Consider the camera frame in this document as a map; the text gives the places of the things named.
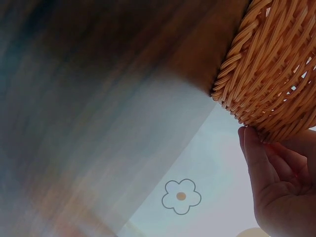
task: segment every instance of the white flower outline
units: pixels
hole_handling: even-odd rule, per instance
[[[194,185],[193,193],[198,194],[198,196],[199,196],[199,202],[198,202],[197,204],[194,204],[194,205],[189,205],[188,211],[186,211],[185,213],[179,213],[179,212],[176,211],[175,207],[167,207],[167,206],[163,203],[163,199],[164,199],[165,197],[167,197],[167,196],[170,194],[170,192],[168,192],[168,190],[167,190],[167,186],[168,186],[169,183],[174,182],[174,183],[180,185],[183,181],[190,181],[191,183],[193,183],[193,185]],[[170,181],[168,181],[168,182],[165,184],[165,186],[164,186],[164,189],[165,189],[165,191],[166,191],[167,193],[162,197],[161,203],[162,203],[162,205],[163,205],[164,208],[166,208],[166,209],[173,209],[173,211],[174,211],[177,215],[180,215],[180,216],[186,215],[186,214],[190,211],[191,207],[198,206],[198,205],[201,203],[201,201],[202,201],[202,196],[201,196],[201,194],[200,194],[199,192],[196,191],[196,188],[197,188],[197,186],[196,186],[195,182],[193,182],[193,180],[191,180],[191,179],[183,179],[183,180],[181,180],[180,182],[177,182],[177,181],[175,181],[175,180],[170,180]]]

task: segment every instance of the finger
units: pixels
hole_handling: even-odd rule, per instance
[[[245,129],[246,129],[245,127],[240,127],[238,129],[240,147],[244,156],[245,156],[245,145],[244,145]]]
[[[257,132],[251,127],[247,127],[244,131],[244,149],[252,191],[256,196],[275,182],[273,167]]]
[[[289,150],[288,148],[282,146],[280,143],[271,144],[275,152],[288,164],[289,168],[292,170],[293,174],[306,185],[312,183],[312,178],[308,171],[307,158]]]
[[[270,145],[266,145],[265,150],[268,160],[276,170],[280,181],[290,181],[291,179],[295,178],[295,174],[290,166],[275,152],[275,150]]]
[[[316,151],[316,132],[306,130],[282,142],[286,148],[293,150],[306,157],[314,157]]]

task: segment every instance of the wicker strand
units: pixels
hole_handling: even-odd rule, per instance
[[[316,1],[253,0],[213,91],[265,142],[316,126]]]

